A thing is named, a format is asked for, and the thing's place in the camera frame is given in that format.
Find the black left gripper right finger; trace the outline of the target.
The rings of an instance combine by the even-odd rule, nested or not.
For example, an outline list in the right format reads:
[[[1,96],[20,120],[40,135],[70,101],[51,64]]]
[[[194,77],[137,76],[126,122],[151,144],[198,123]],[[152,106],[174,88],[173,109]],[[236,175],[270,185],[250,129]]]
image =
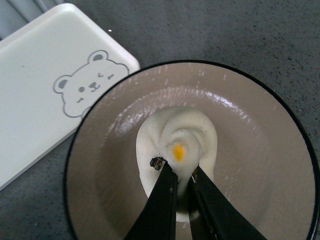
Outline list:
[[[199,166],[188,183],[188,212],[193,240],[265,239]]]

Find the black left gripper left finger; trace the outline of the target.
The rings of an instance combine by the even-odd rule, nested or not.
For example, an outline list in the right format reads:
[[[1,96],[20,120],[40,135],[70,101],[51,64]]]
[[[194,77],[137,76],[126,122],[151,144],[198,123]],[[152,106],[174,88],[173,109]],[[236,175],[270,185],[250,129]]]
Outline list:
[[[148,200],[125,236],[126,240],[174,240],[176,238],[176,213],[178,176],[163,158],[153,158],[154,167],[159,161],[163,166]]]

